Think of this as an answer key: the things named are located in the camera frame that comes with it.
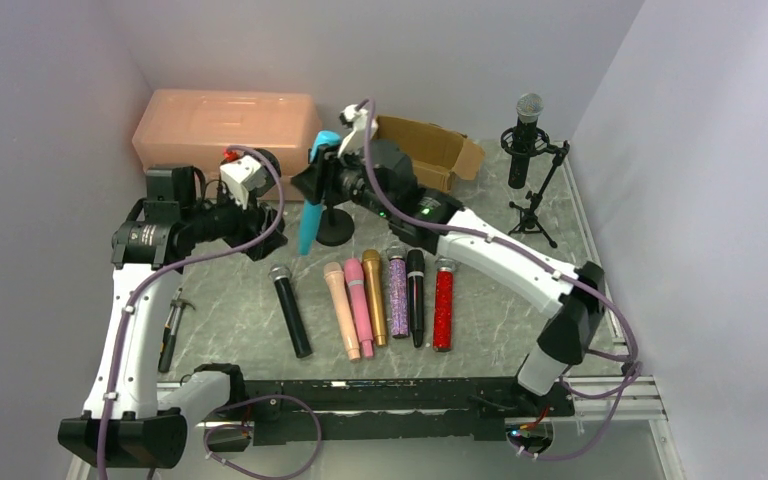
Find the blue toy microphone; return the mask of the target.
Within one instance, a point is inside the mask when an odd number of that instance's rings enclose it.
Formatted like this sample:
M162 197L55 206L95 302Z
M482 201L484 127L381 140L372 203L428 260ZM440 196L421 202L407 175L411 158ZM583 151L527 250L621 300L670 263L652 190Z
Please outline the blue toy microphone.
M315 161L320 146L335 146L340 143L341 137L338 133L330 130L319 131L309 152L309 163L312 164ZM298 254L301 256L310 253L318 233L322 211L321 204L304 201L298 233Z

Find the clip mount desk stand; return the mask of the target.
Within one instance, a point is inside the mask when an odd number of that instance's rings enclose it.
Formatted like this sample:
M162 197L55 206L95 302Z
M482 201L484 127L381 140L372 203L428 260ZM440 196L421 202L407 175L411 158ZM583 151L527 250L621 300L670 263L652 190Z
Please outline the clip mount desk stand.
M325 204L315 240L324 246L336 247L349 242L355 232L352 216L332 204Z

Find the gold microphone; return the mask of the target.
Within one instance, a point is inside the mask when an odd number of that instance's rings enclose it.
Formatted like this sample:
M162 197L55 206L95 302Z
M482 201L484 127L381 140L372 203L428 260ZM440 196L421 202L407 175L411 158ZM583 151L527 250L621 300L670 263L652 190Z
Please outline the gold microphone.
M374 343L377 347L386 347L388 330L382 293L382 262L379 252L374 249L365 250L361 256L361 265L364 272L365 293Z

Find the pink toy microphone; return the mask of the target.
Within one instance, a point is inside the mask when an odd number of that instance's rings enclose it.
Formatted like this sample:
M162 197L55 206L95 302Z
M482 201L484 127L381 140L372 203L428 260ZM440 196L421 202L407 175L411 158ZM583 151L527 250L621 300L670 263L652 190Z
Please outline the pink toy microphone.
M357 258L347 259L343 271L361 354L364 358L373 358L374 336L365 293L365 277L360 261Z

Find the beige toy microphone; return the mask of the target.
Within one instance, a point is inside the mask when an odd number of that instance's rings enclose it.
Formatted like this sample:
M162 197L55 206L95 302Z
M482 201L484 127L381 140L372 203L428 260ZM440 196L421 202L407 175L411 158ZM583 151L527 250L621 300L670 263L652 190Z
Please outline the beige toy microphone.
M360 344L346 292L343 269L338 262L329 262L324 265L323 271L331 294L344 349L349 361L357 362L361 359Z

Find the brown cardboard box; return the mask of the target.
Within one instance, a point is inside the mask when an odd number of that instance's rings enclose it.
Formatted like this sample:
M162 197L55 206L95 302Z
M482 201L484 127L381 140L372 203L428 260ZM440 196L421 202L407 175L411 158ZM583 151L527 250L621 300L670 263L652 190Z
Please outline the brown cardboard box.
M449 193L455 179L472 181L485 151L465 134L439 125L379 115L376 137L396 143L412 160L418 183Z

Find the black microphone grey grille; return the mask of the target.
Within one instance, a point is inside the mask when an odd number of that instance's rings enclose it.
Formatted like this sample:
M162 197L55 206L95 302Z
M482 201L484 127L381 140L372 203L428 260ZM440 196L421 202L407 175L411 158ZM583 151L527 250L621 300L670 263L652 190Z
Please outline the black microphone grey grille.
M293 290L290 269L285 265L273 265L269 277L276 291L294 354L299 359L307 358L312 355L313 349Z

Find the slim black microphone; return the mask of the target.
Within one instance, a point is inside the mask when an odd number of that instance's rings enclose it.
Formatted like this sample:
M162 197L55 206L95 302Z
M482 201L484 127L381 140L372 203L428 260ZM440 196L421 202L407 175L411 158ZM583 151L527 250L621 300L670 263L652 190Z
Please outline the slim black microphone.
M406 267L409 329L414 347L421 348L425 332L425 261L420 249L408 251Z

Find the purple glitter microphone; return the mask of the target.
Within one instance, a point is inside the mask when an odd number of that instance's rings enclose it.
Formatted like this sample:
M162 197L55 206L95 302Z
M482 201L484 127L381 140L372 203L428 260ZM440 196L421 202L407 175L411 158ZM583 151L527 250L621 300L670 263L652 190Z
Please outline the purple glitter microphone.
M407 269L405 250L399 246L387 249L389 274L390 333L394 339L409 335L407 305Z

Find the red glitter microphone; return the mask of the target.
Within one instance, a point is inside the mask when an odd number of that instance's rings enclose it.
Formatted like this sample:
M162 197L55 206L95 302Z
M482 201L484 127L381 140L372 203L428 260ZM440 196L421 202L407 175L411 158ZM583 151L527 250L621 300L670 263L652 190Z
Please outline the red glitter microphone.
M448 352L452 348L454 273L456 263L448 258L435 260L436 283L432 348Z

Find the shock mount desk stand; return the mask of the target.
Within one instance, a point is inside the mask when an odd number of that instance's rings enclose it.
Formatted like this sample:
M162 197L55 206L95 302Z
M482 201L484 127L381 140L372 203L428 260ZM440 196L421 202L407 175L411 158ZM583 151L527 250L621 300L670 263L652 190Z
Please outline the shock mount desk stand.
M265 148L255 148L254 152L264 174L262 185L254 190L254 206L261 216L261 230L269 233L262 244L264 249L278 249L288 243L284 233L287 194L281 179L280 162Z

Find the orange plastic storage box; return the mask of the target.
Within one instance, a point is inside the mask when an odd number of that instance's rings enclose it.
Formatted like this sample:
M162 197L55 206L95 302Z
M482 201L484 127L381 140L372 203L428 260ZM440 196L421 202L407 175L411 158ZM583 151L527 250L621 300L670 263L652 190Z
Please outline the orange plastic storage box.
M230 145L263 148L280 164L288 202L303 196L290 184L308 164L322 129L309 94L159 89L132 137L143 167L192 164L209 179Z

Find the claw hammer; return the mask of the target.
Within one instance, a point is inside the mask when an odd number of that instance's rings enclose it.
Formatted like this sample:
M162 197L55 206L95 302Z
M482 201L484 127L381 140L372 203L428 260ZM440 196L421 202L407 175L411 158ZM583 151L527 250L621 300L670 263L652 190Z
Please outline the claw hammer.
M177 299L171 303L170 315L164 327L162 348L158 361L158 372L168 373L174 357L178 331L183 313L187 309L195 310L194 304L188 300Z

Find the black microphone silver grille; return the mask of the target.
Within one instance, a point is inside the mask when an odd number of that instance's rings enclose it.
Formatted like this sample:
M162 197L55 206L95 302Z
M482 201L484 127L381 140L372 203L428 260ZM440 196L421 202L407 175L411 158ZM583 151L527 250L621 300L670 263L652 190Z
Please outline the black microphone silver grille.
M536 93L527 93L517 102L518 119L510 142L512 153L508 185L512 189L525 187L530 159L538 140L537 121L542 110L542 97Z

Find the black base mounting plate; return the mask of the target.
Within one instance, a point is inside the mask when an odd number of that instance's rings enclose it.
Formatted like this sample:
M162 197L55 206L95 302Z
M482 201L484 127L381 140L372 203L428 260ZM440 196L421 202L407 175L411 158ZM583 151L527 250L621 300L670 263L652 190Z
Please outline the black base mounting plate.
M250 380L251 406L210 413L210 426L243 425L256 446L290 442L467 437L501 441L519 422L569 418L570 394L535 396L508 377Z

